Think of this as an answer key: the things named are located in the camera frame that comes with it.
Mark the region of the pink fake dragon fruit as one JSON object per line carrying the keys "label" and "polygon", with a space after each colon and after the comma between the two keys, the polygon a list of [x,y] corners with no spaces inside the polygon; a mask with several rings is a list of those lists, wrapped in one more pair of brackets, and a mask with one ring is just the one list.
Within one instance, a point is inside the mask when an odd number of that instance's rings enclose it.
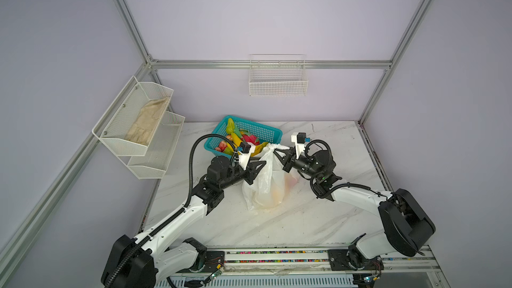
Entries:
{"label": "pink fake dragon fruit", "polygon": [[253,145],[258,146],[260,144],[260,140],[258,137],[254,135],[242,135],[243,140],[247,143],[252,143]]}

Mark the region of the yellow fake banana bunch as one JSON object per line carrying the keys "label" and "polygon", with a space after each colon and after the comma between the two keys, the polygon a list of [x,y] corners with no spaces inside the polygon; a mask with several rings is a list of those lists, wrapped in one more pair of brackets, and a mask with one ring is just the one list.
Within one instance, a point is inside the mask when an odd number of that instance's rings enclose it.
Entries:
{"label": "yellow fake banana bunch", "polygon": [[[227,138],[228,138],[228,140],[232,141],[236,146],[239,146],[240,143],[244,141],[242,135],[247,135],[247,134],[241,134],[241,138],[237,137],[235,134],[232,134],[232,135],[228,135]],[[251,156],[255,157],[255,156],[259,155],[268,144],[269,144],[268,142],[263,142],[260,140],[260,144],[258,146],[256,146],[255,152]]]}

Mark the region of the red fake strawberry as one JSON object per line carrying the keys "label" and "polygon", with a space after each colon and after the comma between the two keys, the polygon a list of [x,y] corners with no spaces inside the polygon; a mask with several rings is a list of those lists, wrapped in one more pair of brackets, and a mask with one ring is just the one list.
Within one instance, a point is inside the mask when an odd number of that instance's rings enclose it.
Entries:
{"label": "red fake strawberry", "polygon": [[221,141],[219,143],[219,145],[215,148],[215,150],[218,152],[224,152],[226,148],[227,148],[227,143],[225,141]]}

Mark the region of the white lemon print plastic bag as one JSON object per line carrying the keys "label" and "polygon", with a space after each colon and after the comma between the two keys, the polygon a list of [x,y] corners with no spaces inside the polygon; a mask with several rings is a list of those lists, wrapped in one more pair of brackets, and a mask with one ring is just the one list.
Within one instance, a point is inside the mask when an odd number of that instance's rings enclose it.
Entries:
{"label": "white lemon print plastic bag", "polygon": [[280,205],[297,185],[294,174],[283,170],[283,164],[274,154],[275,150],[290,150],[280,144],[266,145],[262,152],[255,156],[258,161],[265,163],[257,174],[252,185],[246,182],[242,186],[242,193],[249,211],[273,209]]}

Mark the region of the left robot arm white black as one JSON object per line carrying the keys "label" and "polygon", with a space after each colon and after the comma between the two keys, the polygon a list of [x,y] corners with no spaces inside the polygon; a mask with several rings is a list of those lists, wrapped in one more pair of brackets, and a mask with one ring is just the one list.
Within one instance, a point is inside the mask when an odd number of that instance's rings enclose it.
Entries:
{"label": "left robot arm white black", "polygon": [[256,146],[243,142],[230,158],[214,157],[197,185],[189,185],[183,204],[147,231],[121,236],[109,254],[101,283],[104,287],[154,287],[165,277],[190,268],[201,269],[206,247],[189,238],[170,245],[195,222],[211,213],[224,199],[224,190],[242,180],[253,181],[265,166],[251,160]]}

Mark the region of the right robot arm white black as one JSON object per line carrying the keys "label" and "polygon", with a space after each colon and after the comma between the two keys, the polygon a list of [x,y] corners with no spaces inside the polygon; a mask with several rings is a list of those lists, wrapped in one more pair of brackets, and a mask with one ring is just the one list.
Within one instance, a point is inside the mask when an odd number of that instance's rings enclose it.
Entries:
{"label": "right robot arm white black", "polygon": [[284,171],[296,170],[309,181],[318,199],[352,205],[381,222],[380,230],[364,233],[350,243],[343,261],[347,267],[363,269],[388,253],[414,257],[436,232],[434,222],[409,191],[378,191],[345,181],[334,172],[336,162],[327,142],[310,139],[305,133],[294,133],[291,141],[293,147],[273,152]]}

